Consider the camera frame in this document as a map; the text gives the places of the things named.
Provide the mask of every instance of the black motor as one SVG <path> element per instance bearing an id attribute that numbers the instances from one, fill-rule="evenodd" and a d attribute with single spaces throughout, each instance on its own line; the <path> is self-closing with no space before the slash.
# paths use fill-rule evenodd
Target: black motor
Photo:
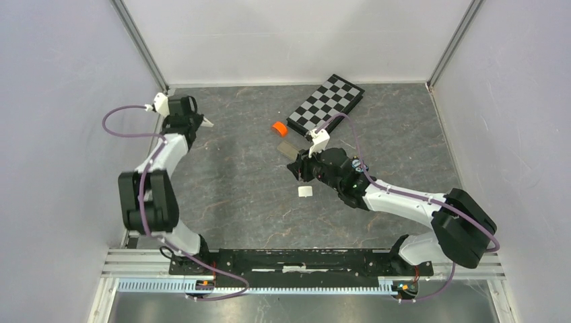
<path id="1" fill-rule="evenodd" d="M 359 159 L 356 156 L 349 158 L 344 149 L 329 148 L 312 158 L 309 158 L 309 151 L 302 150 L 297 159 L 288 164 L 288 169 L 297 180 L 309 182 L 316 178 L 336 190 L 346 205 L 368 210 L 363 196 L 369 181 L 363 174 Z"/>

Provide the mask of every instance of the robotic arm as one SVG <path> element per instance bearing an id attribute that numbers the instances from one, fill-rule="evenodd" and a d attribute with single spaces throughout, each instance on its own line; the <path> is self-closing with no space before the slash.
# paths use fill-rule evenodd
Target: robotic arm
<path id="1" fill-rule="evenodd" d="M 392 213 L 432 228 L 432 232 L 419 236 L 403 236 L 393 246 L 393 251 L 409 264 L 450 259 L 466 268 L 477 267 L 490 239 L 472 223 L 441 206 L 454 206 L 495 234 L 496 224 L 468 193 L 458 188 L 448 194 L 419 192 L 376 178 L 371 178 L 376 185 L 372 184 L 365 174 L 368 167 L 357 156 L 349 158 L 342 148 L 325 149 L 329 141 L 325 130 L 313 130 L 310 135 L 313 146 L 300 151 L 297 160 L 288 165 L 298 180 L 316 178 L 336 190 L 350 207 Z"/>
<path id="2" fill-rule="evenodd" d="M 191 231 L 178 216 L 178 203 L 170 183 L 170 177 L 179 163 L 191 149 L 198 128 L 212 127 L 203 114 L 198 113 L 197 103 L 190 96 L 167 98 L 159 93 L 147 110 L 164 117 L 161 135 L 166 139 L 164 147 L 154 159 L 152 156 L 160 148 L 158 143 L 149 157 L 133 172 L 123 172 L 119 176 L 119 196 L 123 212 L 123 224 L 130 231 L 145 234 L 141 222 L 139 206 L 139 185 L 146 165 L 150 164 L 144 183 L 144 205 L 151 235 L 164 237 L 178 247 L 177 254 L 184 250 L 192 255 L 208 255 L 207 244 L 199 234 Z"/>
<path id="3" fill-rule="evenodd" d="M 139 186 L 145 167 L 147 171 L 144 188 L 144 213 L 151 235 L 162 237 L 176 246 L 177 256 L 184 250 L 190 255 L 208 262 L 209 250 L 206 241 L 191 231 L 178 216 L 178 203 L 170 183 L 170 177 L 180 159 L 185 156 L 200 126 L 212 124 L 197 111 L 194 98 L 158 94 L 152 105 L 145 106 L 164 117 L 161 135 L 163 143 L 157 144 L 149 157 L 134 171 L 119 176 L 119 193 L 123 223 L 128 230 L 145 233 L 141 221 Z M 339 198 L 348 206 L 367 211 L 392 213 L 424 224 L 432 231 L 419 236 L 405 235 L 398 239 L 391 253 L 410 265 L 425 261 L 453 262 L 475 268 L 496 232 L 496 224 L 463 190 L 454 188 L 448 194 L 418 192 L 391 186 L 382 180 L 368 176 L 366 165 L 357 156 L 350 158 L 341 148 L 326 149 L 329 135 L 325 130 L 310 133 L 313 145 L 300 151 L 297 160 L 288 169 L 298 180 L 309 182 L 314 178 L 337 191 Z M 458 217 L 444 206 L 461 210 L 484 228 L 481 229 Z"/>

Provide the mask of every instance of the small plastic piece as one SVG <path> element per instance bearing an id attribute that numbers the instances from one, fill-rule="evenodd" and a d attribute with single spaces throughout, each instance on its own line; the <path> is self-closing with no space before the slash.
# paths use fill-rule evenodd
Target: small plastic piece
<path id="1" fill-rule="evenodd" d="M 210 122 L 208 119 L 206 118 L 202 118 L 202 127 L 207 127 L 207 128 L 212 128 L 214 127 L 214 124 L 212 122 Z"/>
<path id="2" fill-rule="evenodd" d="M 285 137 L 288 134 L 288 128 L 281 122 L 277 121 L 271 128 L 277 132 L 280 137 Z"/>
<path id="3" fill-rule="evenodd" d="M 300 186 L 298 187 L 299 197 L 309 197 L 313 196 L 313 187 L 311 186 Z"/>
<path id="4" fill-rule="evenodd" d="M 170 114 L 170 110 L 168 108 L 168 98 L 161 92 L 157 93 L 155 99 L 153 100 L 153 105 L 155 106 L 155 111 L 166 117 Z"/>

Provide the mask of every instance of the checkered board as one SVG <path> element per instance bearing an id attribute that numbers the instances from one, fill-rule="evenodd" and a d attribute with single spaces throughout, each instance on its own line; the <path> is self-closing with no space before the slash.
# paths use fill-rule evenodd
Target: checkered board
<path id="1" fill-rule="evenodd" d="M 321 126 L 337 113 L 349 114 L 363 98 L 365 90 L 333 74 L 288 117 L 288 126 L 302 136 Z M 328 133 L 343 118 L 337 118 L 325 127 Z"/>

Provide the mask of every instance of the orange object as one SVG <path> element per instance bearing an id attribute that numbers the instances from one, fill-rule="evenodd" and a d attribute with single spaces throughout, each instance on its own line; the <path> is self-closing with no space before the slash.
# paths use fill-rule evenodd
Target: orange object
<path id="1" fill-rule="evenodd" d="M 281 122 L 277 121 L 276 123 L 271 126 L 271 128 L 281 136 L 285 137 L 288 134 L 288 128 Z"/>

